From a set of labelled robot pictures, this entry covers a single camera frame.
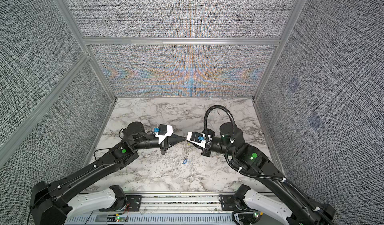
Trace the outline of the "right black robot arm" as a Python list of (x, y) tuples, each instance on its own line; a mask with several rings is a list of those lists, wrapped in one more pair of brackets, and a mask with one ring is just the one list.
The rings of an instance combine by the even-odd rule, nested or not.
[(241, 129), (236, 128), (232, 138), (232, 129), (231, 123), (224, 123), (220, 126), (220, 136), (215, 137), (214, 131), (208, 130), (208, 139), (204, 133), (188, 132), (187, 141), (202, 149), (203, 156), (208, 157), (211, 152), (227, 155), (231, 168), (261, 182), (277, 197), (274, 200), (241, 185), (234, 195), (239, 210), (258, 210), (284, 225), (333, 224), (336, 210), (330, 204), (316, 202), (303, 193), (267, 155), (246, 143)]

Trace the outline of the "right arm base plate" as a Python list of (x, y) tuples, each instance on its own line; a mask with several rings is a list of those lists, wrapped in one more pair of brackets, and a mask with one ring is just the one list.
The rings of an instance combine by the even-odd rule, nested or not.
[(245, 203), (245, 195), (235, 195), (235, 194), (219, 194), (218, 199), (221, 204), (223, 211), (256, 211), (256, 209), (249, 208)]

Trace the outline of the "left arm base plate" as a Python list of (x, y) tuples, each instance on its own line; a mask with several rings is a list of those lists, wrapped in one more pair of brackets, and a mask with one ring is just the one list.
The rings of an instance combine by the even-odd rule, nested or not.
[(142, 203), (141, 195), (128, 195), (125, 199), (117, 199), (115, 203), (107, 209), (99, 209), (99, 212), (138, 212)]

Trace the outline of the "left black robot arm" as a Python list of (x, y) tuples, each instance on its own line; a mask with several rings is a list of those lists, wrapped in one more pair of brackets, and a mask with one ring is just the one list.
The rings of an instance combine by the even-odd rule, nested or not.
[(58, 181), (34, 185), (28, 219), (36, 225), (63, 225), (68, 219), (94, 210), (120, 211), (128, 205), (123, 189), (112, 185), (102, 192), (83, 195), (82, 191), (115, 173), (139, 157), (138, 150), (159, 148), (162, 154), (186, 140), (174, 134), (173, 127), (161, 124), (146, 131), (141, 122), (122, 130), (121, 141), (79, 171)]

